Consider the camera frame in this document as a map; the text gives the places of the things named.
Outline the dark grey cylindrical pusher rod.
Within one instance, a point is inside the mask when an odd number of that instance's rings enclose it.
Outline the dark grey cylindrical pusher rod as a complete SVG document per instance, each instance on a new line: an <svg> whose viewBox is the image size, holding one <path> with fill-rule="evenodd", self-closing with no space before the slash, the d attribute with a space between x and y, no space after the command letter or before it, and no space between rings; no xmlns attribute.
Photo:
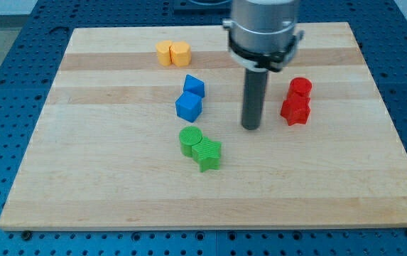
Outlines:
<svg viewBox="0 0 407 256"><path fill-rule="evenodd" d="M255 130L260 126L267 80L268 72L245 70L242 126L247 130Z"/></svg>

